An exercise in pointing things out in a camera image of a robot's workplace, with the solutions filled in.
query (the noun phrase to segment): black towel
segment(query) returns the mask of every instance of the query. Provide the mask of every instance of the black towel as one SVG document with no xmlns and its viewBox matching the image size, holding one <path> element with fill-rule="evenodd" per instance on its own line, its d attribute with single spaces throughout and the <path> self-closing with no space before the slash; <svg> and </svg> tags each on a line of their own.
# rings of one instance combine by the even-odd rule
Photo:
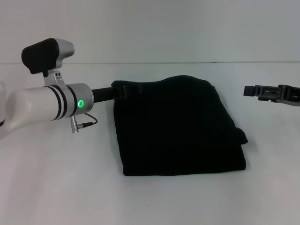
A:
<svg viewBox="0 0 300 225">
<path fill-rule="evenodd" d="M 209 82 L 182 75 L 158 82 L 115 81 L 112 86 L 130 93 L 114 103 L 124 175 L 246 168 L 245 133 L 236 128 Z"/>
</svg>

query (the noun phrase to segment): white wall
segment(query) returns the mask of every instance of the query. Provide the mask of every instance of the white wall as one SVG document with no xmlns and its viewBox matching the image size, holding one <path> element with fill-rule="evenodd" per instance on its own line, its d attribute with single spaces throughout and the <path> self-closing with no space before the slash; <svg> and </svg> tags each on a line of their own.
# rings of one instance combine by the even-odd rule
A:
<svg viewBox="0 0 300 225">
<path fill-rule="evenodd" d="M 124 177 L 113 101 L 99 123 L 72 134 L 68 119 L 0 141 L 1 225 L 297 225 L 300 109 L 243 97 L 245 85 L 300 86 L 296 0 L 2 0 L 0 80 L 8 92 L 43 85 L 20 62 L 49 37 L 75 44 L 61 69 L 91 88 L 114 80 L 191 75 L 211 82 L 249 139 L 243 172 Z M 88 120 L 83 115 L 79 121 Z"/>
</svg>

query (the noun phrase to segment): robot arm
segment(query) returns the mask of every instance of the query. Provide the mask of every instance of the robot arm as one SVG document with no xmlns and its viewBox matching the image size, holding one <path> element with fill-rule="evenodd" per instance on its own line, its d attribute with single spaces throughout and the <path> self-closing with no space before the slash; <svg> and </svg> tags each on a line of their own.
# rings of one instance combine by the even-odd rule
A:
<svg viewBox="0 0 300 225">
<path fill-rule="evenodd" d="M 66 85 L 57 69 L 64 58 L 74 54 L 71 42 L 50 38 L 25 48 L 22 61 L 32 74 L 43 73 L 45 86 L 14 91 L 6 103 L 4 83 L 0 82 L 0 139 L 9 133 L 31 124 L 71 118 L 72 131 L 94 123 L 77 125 L 75 116 L 90 111 L 95 99 L 93 91 L 84 83 Z M 97 96 L 97 101 L 113 99 L 107 97 L 112 88 L 94 90 L 103 93 L 105 99 Z"/>
</svg>

